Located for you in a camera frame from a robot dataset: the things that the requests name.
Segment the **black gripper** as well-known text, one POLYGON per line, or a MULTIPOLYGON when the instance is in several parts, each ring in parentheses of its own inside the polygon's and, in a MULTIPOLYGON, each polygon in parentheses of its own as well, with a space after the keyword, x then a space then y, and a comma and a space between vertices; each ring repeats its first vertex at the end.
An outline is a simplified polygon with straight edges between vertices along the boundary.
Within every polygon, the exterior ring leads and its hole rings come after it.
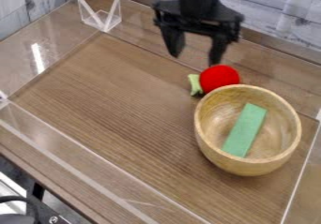
POLYGON ((218 2, 209 10, 194 5, 187 13, 181 10, 178 0, 162 0, 153 4, 154 24, 161 28, 169 53, 178 57, 186 45, 183 32, 211 37, 210 65, 221 63, 229 42, 240 38, 241 22, 245 16, 218 2))

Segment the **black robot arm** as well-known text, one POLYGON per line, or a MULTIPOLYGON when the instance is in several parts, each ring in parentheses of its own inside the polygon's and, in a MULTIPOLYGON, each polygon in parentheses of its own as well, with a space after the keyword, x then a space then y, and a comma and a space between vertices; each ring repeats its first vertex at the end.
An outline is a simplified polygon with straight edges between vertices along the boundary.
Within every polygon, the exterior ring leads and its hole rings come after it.
POLYGON ((245 16, 219 0, 159 0, 153 10, 170 55, 179 57, 185 34, 194 33, 210 38, 209 66, 217 65, 229 45, 240 39, 245 16))

